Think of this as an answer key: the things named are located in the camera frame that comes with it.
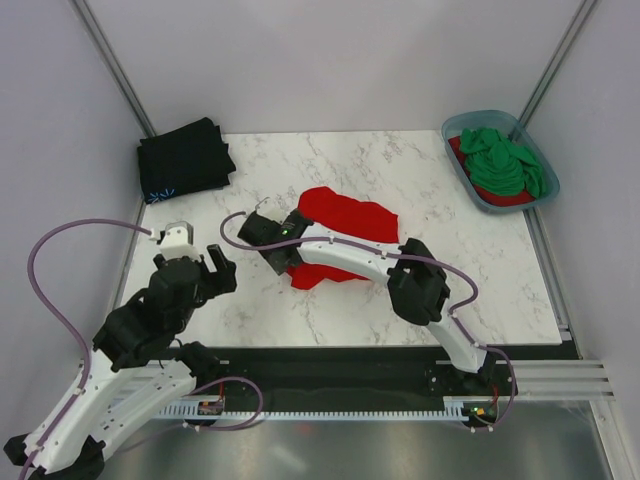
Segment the aluminium frame post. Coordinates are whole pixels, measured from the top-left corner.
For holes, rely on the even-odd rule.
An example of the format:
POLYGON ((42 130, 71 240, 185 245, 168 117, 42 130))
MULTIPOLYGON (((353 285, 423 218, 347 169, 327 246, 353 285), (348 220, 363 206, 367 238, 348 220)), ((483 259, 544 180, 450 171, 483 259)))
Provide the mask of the aluminium frame post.
POLYGON ((155 136, 156 130, 89 2, 71 0, 70 5, 99 52, 118 89, 123 94, 144 135, 146 137, 155 136))
POLYGON ((562 66, 568 59, 571 50, 576 45, 580 35, 587 26, 592 15, 599 6, 599 0, 582 0, 569 21, 562 37, 556 45, 553 54, 547 62, 539 80, 537 81, 529 99, 527 100, 518 122, 526 128, 537 112, 545 96, 558 76, 562 66))

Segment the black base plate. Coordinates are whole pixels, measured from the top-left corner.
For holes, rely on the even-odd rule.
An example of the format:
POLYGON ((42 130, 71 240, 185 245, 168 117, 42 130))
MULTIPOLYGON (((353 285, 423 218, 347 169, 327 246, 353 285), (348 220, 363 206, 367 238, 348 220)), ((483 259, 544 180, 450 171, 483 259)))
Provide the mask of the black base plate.
POLYGON ((200 386, 251 412, 427 410, 446 397, 506 400, 518 390, 500 356, 465 374, 441 347, 174 347, 162 358, 180 357, 205 361, 200 386))

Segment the blue plastic basin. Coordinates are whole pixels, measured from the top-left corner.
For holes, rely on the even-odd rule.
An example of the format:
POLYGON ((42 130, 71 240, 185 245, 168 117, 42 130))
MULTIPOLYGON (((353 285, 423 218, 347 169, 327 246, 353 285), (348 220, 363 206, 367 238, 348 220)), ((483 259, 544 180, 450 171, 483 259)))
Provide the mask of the blue plastic basin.
POLYGON ((527 133, 526 129, 518 122, 518 120, 503 111, 500 110, 480 110, 468 113, 459 114, 446 120, 441 128, 442 137, 445 143, 445 149, 449 156, 451 163, 454 167, 456 175, 461 181, 463 187, 469 194, 473 203, 483 212, 491 214, 506 214, 517 211, 523 211, 526 209, 534 208, 543 205, 553 200, 559 193, 560 186, 556 173, 551 167, 548 160, 542 154, 539 147, 536 145, 531 136, 527 133), (542 164, 544 169, 545 179, 548 184, 548 192, 546 195, 535 199, 533 202, 517 205, 511 207, 497 207, 490 205, 483 201, 472 187, 470 179, 468 179, 463 172, 462 167, 457 161, 452 148, 450 147, 448 140, 450 138, 461 135, 464 129, 476 130, 482 127, 494 128, 499 130, 502 134, 507 136, 513 143, 518 145, 524 145, 529 147, 538 160, 542 164))

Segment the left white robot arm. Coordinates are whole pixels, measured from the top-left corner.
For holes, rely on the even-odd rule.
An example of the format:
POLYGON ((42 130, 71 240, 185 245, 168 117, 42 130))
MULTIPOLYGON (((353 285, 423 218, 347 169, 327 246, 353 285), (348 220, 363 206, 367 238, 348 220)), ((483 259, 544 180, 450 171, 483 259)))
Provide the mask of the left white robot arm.
POLYGON ((84 353, 80 372, 34 431, 11 437, 3 450, 23 479, 95 479, 136 430, 172 401, 219 382, 220 362, 199 342, 183 345, 161 372, 128 399, 123 387, 182 333, 196 309, 237 288, 236 265, 217 244, 215 268, 192 248, 161 251, 147 287, 106 317, 84 353))

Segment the right aluminium frame post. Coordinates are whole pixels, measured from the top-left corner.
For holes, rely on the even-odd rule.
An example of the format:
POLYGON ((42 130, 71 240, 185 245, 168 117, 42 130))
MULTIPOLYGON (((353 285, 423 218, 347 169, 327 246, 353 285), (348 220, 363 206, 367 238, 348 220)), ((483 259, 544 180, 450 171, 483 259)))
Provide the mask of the right aluminium frame post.
POLYGON ((545 96, 558 76, 562 66, 568 59, 571 50, 576 45, 580 35, 587 26, 592 15, 599 6, 599 0, 582 0, 569 21, 562 37, 556 45, 553 54, 547 62, 539 80, 537 81, 529 99, 527 100, 518 122, 526 128, 537 112, 545 96))

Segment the red t shirt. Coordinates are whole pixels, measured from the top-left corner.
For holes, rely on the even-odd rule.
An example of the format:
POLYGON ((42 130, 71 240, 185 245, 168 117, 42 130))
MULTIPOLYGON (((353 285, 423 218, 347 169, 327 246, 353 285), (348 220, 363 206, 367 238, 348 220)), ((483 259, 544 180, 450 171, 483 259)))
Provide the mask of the red t shirt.
MULTIPOLYGON (((340 195, 326 186, 303 192, 298 210, 304 217, 343 234, 382 243, 399 242, 397 214, 376 202, 340 195)), ((311 290, 324 280, 336 283, 365 280, 344 270, 306 263, 290 267, 287 274, 291 286, 299 290, 311 290)))
MULTIPOLYGON (((466 155, 460 150, 460 137, 456 136, 456 137, 450 138, 448 140, 448 143, 452 148, 454 155, 457 161, 459 162, 460 166, 462 167, 466 177, 468 179, 471 179, 471 174, 465 166, 466 155)), ((472 187, 483 201, 497 207, 511 207, 511 206, 517 206, 517 205, 524 205, 524 204, 531 203, 535 200, 535 198, 526 189, 522 190, 520 193, 516 195, 504 196, 504 195, 496 195, 475 184, 473 184, 472 187)))

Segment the red t shirt in basin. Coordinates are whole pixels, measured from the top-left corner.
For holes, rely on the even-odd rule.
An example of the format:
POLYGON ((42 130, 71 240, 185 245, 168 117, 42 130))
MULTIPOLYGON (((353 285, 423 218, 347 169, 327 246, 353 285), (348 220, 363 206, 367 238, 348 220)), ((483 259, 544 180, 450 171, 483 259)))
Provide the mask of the red t shirt in basin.
MULTIPOLYGON (((466 177, 468 179, 471 179, 471 174, 465 166, 466 155, 460 150, 460 137, 456 136, 456 137, 450 138, 448 140, 448 143, 452 148, 454 155, 457 161, 459 162, 460 166, 462 167, 466 177)), ((511 206, 517 206, 517 205, 524 205, 524 204, 531 203, 535 200, 535 198, 526 189, 522 190, 520 193, 516 195, 504 196, 504 195, 496 195, 475 184, 473 184, 472 187, 483 201, 497 207, 511 207, 511 206)))

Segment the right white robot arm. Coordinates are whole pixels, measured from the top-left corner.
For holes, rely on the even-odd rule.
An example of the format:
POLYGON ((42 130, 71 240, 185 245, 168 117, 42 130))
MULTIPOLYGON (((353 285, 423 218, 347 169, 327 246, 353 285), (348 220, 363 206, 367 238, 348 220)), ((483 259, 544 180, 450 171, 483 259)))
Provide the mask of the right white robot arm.
POLYGON ((386 287, 400 319, 426 328, 447 353, 467 392, 494 381, 486 348, 459 324, 456 311, 473 303, 478 285, 465 272, 436 260, 420 240, 381 243, 339 233, 294 210, 286 216, 240 214, 239 249, 256 251, 281 275, 301 266, 340 270, 386 287))

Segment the green t shirt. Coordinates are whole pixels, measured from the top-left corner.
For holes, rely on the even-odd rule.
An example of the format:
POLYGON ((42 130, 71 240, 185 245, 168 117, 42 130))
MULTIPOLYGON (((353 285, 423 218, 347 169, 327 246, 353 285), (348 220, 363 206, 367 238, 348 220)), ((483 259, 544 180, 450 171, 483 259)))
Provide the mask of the green t shirt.
POLYGON ((526 191, 538 199, 548 192, 544 169, 527 146, 513 143, 494 128, 464 129, 459 150, 474 186, 499 196, 526 191))

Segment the aluminium rail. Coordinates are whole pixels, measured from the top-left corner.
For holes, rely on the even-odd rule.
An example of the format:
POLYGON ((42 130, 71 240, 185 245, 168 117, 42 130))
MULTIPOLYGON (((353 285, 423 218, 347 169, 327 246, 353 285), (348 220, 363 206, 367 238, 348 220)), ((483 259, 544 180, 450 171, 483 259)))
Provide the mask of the aluminium rail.
POLYGON ((611 401, 613 388, 598 360, 515 361, 520 401, 611 401))

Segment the folded black t shirt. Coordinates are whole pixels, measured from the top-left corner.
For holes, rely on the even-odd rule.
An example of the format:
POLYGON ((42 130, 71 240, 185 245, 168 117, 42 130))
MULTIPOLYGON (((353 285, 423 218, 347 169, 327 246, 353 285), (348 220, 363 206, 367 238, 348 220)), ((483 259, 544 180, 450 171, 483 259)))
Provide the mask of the folded black t shirt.
POLYGON ((148 205, 224 188, 236 171, 220 126, 208 117, 142 139, 137 160, 142 195, 148 205))

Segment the left aluminium frame post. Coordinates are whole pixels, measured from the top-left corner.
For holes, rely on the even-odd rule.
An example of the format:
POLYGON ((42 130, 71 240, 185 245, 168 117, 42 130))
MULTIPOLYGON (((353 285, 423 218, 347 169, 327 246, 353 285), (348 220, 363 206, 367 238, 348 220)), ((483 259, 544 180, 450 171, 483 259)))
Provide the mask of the left aluminium frame post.
POLYGON ((118 89, 123 94, 144 135, 146 137, 155 136, 156 130, 89 2, 71 0, 70 5, 99 52, 118 89))

